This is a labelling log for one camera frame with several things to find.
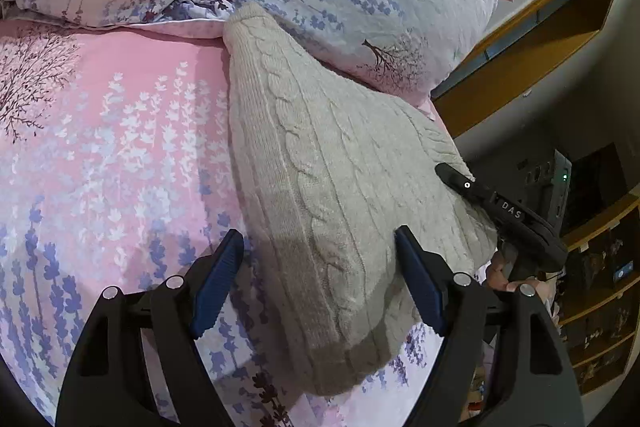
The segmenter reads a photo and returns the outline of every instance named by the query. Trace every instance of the white wall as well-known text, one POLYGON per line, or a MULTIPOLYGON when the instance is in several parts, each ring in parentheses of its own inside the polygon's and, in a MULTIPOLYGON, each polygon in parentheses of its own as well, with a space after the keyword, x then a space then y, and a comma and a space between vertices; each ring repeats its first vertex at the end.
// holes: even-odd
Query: white wall
POLYGON ((584 158, 614 141, 607 121, 594 118, 598 106, 593 89, 582 83, 543 117, 553 143, 569 158, 584 158))
POLYGON ((640 183, 640 0, 632 0, 588 85, 601 101, 599 115, 613 127, 627 184, 640 183))
POLYGON ((624 377, 614 378, 601 388, 585 394, 582 397, 582 413, 584 414, 584 424, 589 425, 594 418, 604 409, 609 400, 616 394, 618 388, 622 385, 624 377))

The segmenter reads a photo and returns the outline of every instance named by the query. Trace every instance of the blue gripper pad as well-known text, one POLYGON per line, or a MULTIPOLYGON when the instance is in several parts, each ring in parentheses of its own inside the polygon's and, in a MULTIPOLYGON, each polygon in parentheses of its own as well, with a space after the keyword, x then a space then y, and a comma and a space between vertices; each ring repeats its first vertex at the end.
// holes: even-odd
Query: blue gripper pad
POLYGON ((217 258, 193 299, 193 318, 190 330, 194 339, 199 339, 205 331, 216 324, 218 314, 242 264, 243 256, 244 238, 242 238, 242 234, 237 230, 229 230, 213 254, 213 258, 217 258))
POLYGON ((415 306, 420 312, 422 321, 431 326, 440 336, 447 333, 447 320, 445 317, 445 307, 448 296, 446 286, 437 279, 441 266, 434 270, 433 278, 427 270, 421 256, 434 256, 431 261, 434 264, 444 264, 447 270, 449 267, 442 257, 435 253, 424 252, 415 239, 414 235, 406 225, 396 230, 396 255, 415 306))

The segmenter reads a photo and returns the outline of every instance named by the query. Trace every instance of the metal screw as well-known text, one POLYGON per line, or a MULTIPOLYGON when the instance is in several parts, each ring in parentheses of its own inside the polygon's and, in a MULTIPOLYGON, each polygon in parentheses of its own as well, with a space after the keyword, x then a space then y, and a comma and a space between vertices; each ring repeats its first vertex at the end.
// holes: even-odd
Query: metal screw
POLYGON ((169 279, 166 280, 165 284, 167 288, 177 290, 180 286, 182 286, 183 281, 184 279, 182 277, 180 277, 179 275, 174 275, 172 277, 169 277, 169 279))
POLYGON ((457 272, 453 274, 453 282, 466 288, 471 284, 471 277, 464 272, 457 272))
POLYGON ((526 295, 527 297, 533 297, 533 295, 536 294, 536 289, 533 288, 532 285, 527 283, 520 285, 520 291, 522 292, 523 295, 526 295))
POLYGON ((102 292, 102 296, 105 299, 113 299, 117 294, 118 294, 118 289, 116 288, 116 286, 109 286, 108 288, 105 288, 102 292))

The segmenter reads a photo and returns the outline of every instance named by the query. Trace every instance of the knitted cushion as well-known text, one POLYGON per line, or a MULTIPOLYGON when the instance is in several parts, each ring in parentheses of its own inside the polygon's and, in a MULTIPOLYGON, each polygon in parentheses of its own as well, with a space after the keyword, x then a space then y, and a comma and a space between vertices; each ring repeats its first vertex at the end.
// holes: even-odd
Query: knitted cushion
POLYGON ((495 251, 486 215, 436 176, 469 175, 452 140, 400 98, 323 68, 256 4, 225 26, 232 153, 268 293, 303 388, 348 390, 419 320, 394 230, 473 273, 495 251))

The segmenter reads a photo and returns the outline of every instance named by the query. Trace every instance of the black gripper frame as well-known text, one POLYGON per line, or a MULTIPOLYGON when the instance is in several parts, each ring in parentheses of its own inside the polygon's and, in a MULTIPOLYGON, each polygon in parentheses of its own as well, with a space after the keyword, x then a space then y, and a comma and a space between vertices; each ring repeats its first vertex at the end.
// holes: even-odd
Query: black gripper frame
POLYGON ((423 251, 406 226, 396 231, 396 252, 422 320, 435 324, 444 336, 404 427, 458 424, 482 339, 494 336, 495 330, 494 368, 484 409, 460 425, 584 427, 568 353, 538 296, 493 291, 466 275, 458 276, 466 285, 457 284, 444 259, 423 251))
MULTIPOLYGON (((145 292, 124 295, 117 288, 113 298, 100 296, 66 369, 56 425, 233 427, 196 350, 192 322, 198 293, 220 259, 231 260, 227 273, 231 277, 223 278, 215 290, 222 291, 223 298, 228 293, 242 261, 243 243, 242 235, 230 230, 214 254, 193 263, 179 288, 164 281, 145 292), (142 328, 154 332, 179 424, 158 414, 146 371, 142 328)), ((205 303, 198 320, 212 327, 219 311, 207 309, 205 303)))

